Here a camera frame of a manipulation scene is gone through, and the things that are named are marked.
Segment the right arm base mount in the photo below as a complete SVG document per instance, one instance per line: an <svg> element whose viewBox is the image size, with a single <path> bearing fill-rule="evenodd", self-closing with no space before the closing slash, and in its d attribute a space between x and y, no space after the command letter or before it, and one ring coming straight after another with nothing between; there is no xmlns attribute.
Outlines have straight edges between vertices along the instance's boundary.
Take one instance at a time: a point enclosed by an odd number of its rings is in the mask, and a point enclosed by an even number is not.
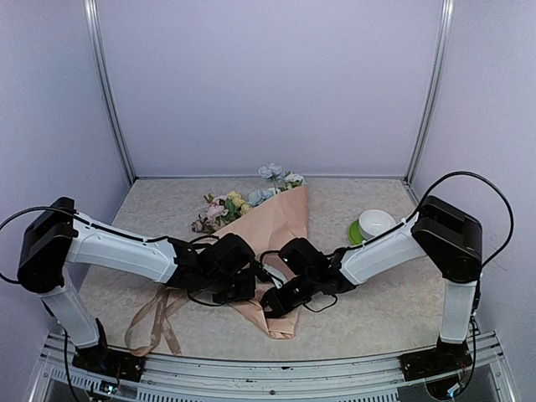
<svg viewBox="0 0 536 402"><path fill-rule="evenodd" d="M405 353L399 357L405 381L449 373L472 365L467 342L447 343L437 339L433 348Z"/></svg>

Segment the dried mauve flower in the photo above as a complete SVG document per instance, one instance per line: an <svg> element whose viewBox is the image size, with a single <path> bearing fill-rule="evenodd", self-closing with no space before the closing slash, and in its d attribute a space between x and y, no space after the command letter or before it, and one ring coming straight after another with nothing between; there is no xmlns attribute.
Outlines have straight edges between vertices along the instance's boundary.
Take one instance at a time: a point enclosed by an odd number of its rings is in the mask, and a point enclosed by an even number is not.
<svg viewBox="0 0 536 402"><path fill-rule="evenodd" d="M191 223L191 230L200 234L211 235L217 231L216 227L217 225L208 216L202 214Z"/></svg>

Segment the pink rose stem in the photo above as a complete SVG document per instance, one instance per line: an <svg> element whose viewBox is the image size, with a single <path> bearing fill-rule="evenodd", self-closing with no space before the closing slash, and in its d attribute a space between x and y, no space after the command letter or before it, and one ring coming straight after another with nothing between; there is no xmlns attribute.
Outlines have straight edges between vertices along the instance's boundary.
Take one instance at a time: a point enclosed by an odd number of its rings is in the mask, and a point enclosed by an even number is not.
<svg viewBox="0 0 536 402"><path fill-rule="evenodd" d="M204 199L209 205L205 217L210 224L221 227L236 220L237 209L229 196L213 196L209 193L204 195Z"/></svg>

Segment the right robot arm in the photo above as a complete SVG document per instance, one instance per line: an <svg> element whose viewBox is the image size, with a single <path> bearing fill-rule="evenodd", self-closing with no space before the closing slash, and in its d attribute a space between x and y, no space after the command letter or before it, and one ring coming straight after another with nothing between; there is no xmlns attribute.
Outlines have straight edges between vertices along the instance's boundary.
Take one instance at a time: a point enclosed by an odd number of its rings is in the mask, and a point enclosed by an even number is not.
<svg viewBox="0 0 536 402"><path fill-rule="evenodd" d="M360 246L325 255L307 239L295 238L277 252L294 277L260 299L267 318L279 318L317 293L336 296L408 261L428 257L444 279L445 299L436 347L429 365L445 372L467 350L466 337L482 273L482 225L435 196L393 229Z"/></svg>

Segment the white pink flower stem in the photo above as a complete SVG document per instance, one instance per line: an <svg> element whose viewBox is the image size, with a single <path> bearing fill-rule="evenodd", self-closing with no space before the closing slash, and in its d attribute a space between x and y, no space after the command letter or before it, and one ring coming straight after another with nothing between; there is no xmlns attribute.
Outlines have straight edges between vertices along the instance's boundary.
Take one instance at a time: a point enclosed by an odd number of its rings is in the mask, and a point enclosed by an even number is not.
<svg viewBox="0 0 536 402"><path fill-rule="evenodd" d="M305 178L299 173L286 172L283 178L286 189L301 187L306 184Z"/></svg>

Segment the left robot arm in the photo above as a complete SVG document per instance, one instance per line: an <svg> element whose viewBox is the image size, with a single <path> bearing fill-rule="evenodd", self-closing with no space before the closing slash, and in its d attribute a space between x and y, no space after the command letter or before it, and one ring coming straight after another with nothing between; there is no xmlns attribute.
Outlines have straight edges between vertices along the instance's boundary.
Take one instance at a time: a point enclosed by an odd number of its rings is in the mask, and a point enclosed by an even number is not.
<svg viewBox="0 0 536 402"><path fill-rule="evenodd" d="M77 351L102 373L117 364L100 322L85 309L65 265L99 265L143 276L188 296L208 292L215 306L255 296L255 252L237 234L210 243L163 236L149 239L92 219L71 198L39 207L24 232L17 278L39 295Z"/></svg>

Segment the yellow rose bunch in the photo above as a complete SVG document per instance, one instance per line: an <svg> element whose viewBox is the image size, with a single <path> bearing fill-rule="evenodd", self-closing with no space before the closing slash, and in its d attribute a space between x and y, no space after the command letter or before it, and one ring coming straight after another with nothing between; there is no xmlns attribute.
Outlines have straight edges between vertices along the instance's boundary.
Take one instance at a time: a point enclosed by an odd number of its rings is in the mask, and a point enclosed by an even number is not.
<svg viewBox="0 0 536 402"><path fill-rule="evenodd" d="M228 210L227 216L230 219L240 218L253 209L253 207L243 199L242 195L235 191L227 194L224 206Z"/></svg>

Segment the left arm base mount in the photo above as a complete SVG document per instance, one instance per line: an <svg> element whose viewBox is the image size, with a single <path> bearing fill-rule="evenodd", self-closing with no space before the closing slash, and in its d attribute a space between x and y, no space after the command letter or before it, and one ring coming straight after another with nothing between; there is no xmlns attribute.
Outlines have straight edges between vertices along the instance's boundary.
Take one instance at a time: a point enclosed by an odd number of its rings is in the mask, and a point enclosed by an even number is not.
<svg viewBox="0 0 536 402"><path fill-rule="evenodd" d="M95 321L99 334L98 343L89 348L76 347L73 366L94 374L113 377L117 381L128 380L139 383L146 359L109 348L103 325L98 318Z"/></svg>

